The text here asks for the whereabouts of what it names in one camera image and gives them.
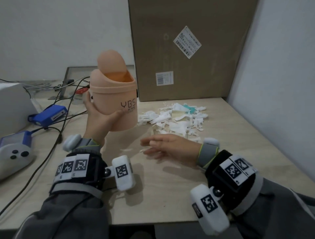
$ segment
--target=barcode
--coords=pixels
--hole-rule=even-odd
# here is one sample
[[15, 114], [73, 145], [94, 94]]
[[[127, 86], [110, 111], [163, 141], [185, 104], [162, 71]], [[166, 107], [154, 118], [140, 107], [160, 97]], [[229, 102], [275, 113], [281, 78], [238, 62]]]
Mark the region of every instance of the barcode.
[[184, 48], [184, 46], [183, 46], [178, 40], [176, 40], [176, 44], [183, 50], [183, 52], [184, 52], [187, 56], [190, 56], [190, 53]]
[[164, 84], [164, 77], [163, 75], [156, 75], [157, 77], [157, 84], [158, 85], [163, 85]]

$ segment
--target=person's right hand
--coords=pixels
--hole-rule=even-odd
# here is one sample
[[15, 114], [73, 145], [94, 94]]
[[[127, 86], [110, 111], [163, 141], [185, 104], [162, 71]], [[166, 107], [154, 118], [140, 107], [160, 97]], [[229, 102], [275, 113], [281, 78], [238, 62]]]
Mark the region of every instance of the person's right hand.
[[190, 141], [175, 134], [157, 134], [140, 140], [141, 146], [151, 146], [143, 153], [156, 154], [155, 159], [170, 156], [186, 166], [197, 165], [197, 158], [202, 144]]

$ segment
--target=black button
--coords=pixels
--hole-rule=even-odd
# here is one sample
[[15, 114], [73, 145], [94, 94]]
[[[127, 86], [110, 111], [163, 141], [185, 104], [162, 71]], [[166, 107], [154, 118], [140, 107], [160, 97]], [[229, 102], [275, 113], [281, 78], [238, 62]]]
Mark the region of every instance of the black button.
[[21, 153], [21, 156], [22, 157], [27, 157], [29, 154], [30, 154], [29, 152], [24, 151], [24, 152]]

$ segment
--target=qr code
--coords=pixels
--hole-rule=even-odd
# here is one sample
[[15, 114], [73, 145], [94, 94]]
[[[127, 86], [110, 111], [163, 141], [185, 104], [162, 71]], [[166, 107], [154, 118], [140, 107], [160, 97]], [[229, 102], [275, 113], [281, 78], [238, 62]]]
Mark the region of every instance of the qr code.
[[242, 169], [242, 170], [245, 170], [245, 169], [248, 169], [248, 168], [249, 168], [249, 166], [247, 165], [247, 163], [244, 162], [244, 159], [236, 159], [234, 162], [235, 162], [235, 163], [239, 166], [239, 168]]
[[192, 208], [195, 210], [195, 213], [199, 219], [203, 217], [203, 215], [202, 215], [201, 211], [199, 210], [198, 205], [196, 203], [192, 204]]
[[240, 174], [242, 174], [242, 172], [236, 167], [235, 164], [230, 164], [228, 167], [226, 167], [224, 169], [228, 175], [231, 176], [231, 178], [235, 179], [236, 177], [238, 177]]
[[202, 204], [204, 205], [204, 207], [206, 208], [207, 212], [210, 213], [213, 210], [218, 208], [218, 205], [216, 204], [216, 202], [213, 200], [211, 194], [203, 197], [201, 199]]
[[87, 159], [76, 160], [76, 164], [74, 165], [74, 171], [84, 171], [88, 167]]
[[128, 175], [127, 166], [124, 164], [116, 167], [116, 173], [118, 178]]
[[63, 163], [58, 166], [55, 176], [57, 176], [61, 173], [62, 165], [63, 165]]
[[69, 162], [63, 163], [63, 168], [62, 168], [61, 173], [71, 172], [72, 171], [72, 167], [73, 167], [73, 162], [74, 161], [69, 161]]

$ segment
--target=cardboard box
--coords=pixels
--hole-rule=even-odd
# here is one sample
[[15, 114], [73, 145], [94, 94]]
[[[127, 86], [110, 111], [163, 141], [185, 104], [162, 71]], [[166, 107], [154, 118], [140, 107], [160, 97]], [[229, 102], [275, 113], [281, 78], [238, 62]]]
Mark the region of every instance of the cardboard box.
[[129, 0], [140, 101], [228, 96], [257, 2]]

